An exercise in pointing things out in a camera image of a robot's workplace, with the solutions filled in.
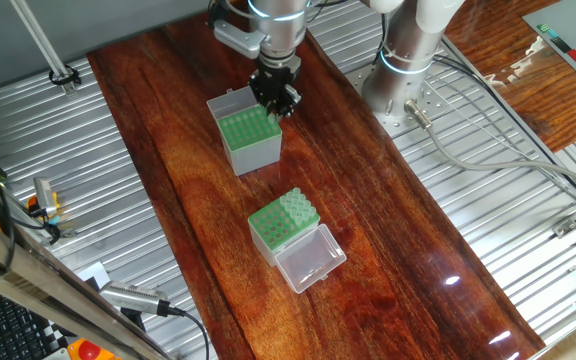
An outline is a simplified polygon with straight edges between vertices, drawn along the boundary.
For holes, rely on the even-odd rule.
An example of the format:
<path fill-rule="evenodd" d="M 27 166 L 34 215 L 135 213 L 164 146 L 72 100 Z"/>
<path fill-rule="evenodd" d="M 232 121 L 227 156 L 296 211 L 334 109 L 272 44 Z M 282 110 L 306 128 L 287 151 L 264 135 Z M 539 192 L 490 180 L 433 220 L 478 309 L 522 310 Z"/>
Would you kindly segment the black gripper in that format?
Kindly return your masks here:
<path fill-rule="evenodd" d="M 301 94 L 294 88 L 299 71 L 284 68 L 259 68 L 249 79 L 249 86 L 257 102 L 266 106 L 268 116 L 290 117 L 301 101 Z"/>

